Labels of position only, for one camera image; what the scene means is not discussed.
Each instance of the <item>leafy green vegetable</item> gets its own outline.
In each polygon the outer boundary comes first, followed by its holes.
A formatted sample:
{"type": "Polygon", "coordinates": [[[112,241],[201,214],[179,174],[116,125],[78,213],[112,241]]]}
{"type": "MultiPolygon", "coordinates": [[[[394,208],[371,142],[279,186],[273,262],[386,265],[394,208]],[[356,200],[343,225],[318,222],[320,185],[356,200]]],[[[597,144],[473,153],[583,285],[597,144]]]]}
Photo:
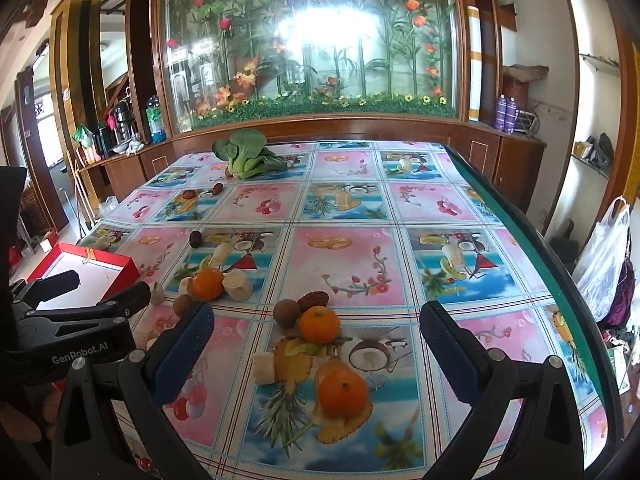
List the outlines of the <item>leafy green vegetable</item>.
{"type": "Polygon", "coordinates": [[[266,147],[267,139],[258,130],[244,128],[231,134],[229,140],[216,140],[213,152],[228,162],[228,170],[238,178],[249,178],[269,171],[284,171],[287,163],[266,147]]]}

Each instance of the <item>window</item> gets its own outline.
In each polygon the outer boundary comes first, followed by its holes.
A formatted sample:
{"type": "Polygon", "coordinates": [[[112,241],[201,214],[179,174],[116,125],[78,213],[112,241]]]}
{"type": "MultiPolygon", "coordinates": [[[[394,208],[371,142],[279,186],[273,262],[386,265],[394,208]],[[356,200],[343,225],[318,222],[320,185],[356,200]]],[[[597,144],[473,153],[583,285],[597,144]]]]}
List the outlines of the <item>window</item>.
{"type": "Polygon", "coordinates": [[[53,115],[53,99],[51,94],[44,94],[36,99],[36,119],[44,160],[52,168],[62,160],[62,147],[58,137],[56,118],[53,115]]]}

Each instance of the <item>screw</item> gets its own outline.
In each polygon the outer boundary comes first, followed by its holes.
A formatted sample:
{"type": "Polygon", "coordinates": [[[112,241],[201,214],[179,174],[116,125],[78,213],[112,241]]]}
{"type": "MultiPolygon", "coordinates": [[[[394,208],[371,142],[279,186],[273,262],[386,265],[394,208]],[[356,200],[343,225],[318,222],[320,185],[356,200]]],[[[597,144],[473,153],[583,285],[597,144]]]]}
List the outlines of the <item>screw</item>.
{"type": "Polygon", "coordinates": [[[562,366],[564,365],[564,363],[562,362],[562,359],[559,358],[557,355],[552,355],[549,358],[549,364],[552,365],[553,368],[562,368],[562,366]]]}
{"type": "Polygon", "coordinates": [[[144,358],[145,358],[144,350],[137,349],[137,350],[132,350],[129,353],[129,361],[131,361],[132,363],[139,363],[144,358]]]}
{"type": "Polygon", "coordinates": [[[489,359],[491,359],[491,361],[502,361],[506,355],[505,353],[500,350],[499,348],[489,348],[489,359]]]}
{"type": "Polygon", "coordinates": [[[86,364],[86,359],[84,357],[79,357],[77,359],[74,359],[74,361],[71,363],[71,367],[74,370],[79,370],[80,368],[82,368],[84,365],[86,364]]]}

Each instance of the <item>table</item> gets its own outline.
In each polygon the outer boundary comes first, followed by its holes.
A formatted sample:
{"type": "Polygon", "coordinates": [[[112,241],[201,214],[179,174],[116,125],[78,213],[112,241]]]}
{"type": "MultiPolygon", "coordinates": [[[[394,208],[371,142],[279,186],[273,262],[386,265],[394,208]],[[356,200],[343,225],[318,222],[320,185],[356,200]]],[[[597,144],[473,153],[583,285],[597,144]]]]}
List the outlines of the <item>table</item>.
{"type": "MultiPolygon", "coordinates": [[[[478,175],[424,142],[271,149],[287,170],[244,182],[226,178],[226,162],[213,153],[185,155],[80,242],[131,256],[143,280],[164,286],[164,304],[135,319],[141,346],[176,323],[170,306],[180,280],[231,242],[217,265],[244,270],[254,293],[245,303],[212,302],[213,336],[181,396],[164,408],[214,478],[421,478],[468,413],[420,336],[417,315],[430,299],[487,348],[532,362],[559,355],[580,411],[585,465],[598,456],[607,416],[567,312],[549,291],[557,283],[478,175]],[[213,196],[217,182],[224,190],[213,196]],[[188,245],[194,229],[204,238],[198,249],[188,245]],[[325,348],[304,347],[271,315],[277,301],[313,290],[329,294],[341,320],[340,339],[325,348]],[[269,350],[286,378],[256,386],[252,355],[269,350]],[[366,380],[373,404],[342,427],[313,417],[314,375],[331,355],[366,380]]],[[[482,474],[495,467],[519,407],[511,401],[482,474]]],[[[126,409],[117,403],[116,412],[153,471],[126,409]]]]}

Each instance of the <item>purple spray can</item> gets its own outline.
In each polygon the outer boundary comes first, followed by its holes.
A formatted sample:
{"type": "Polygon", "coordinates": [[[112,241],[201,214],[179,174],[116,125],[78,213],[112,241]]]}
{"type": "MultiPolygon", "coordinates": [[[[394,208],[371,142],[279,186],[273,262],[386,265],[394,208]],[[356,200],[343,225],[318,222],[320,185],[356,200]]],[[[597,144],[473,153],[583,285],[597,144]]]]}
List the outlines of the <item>purple spray can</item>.
{"type": "Polygon", "coordinates": [[[499,132],[504,128],[504,113],[507,109],[507,99],[504,98],[503,94],[500,94],[495,100],[495,121],[494,128],[499,132]]]}
{"type": "Polygon", "coordinates": [[[504,113],[504,128],[502,129],[504,132],[508,134],[513,133],[513,127],[516,123],[516,116],[518,114],[518,105],[516,101],[511,97],[507,102],[507,109],[504,113]]]}

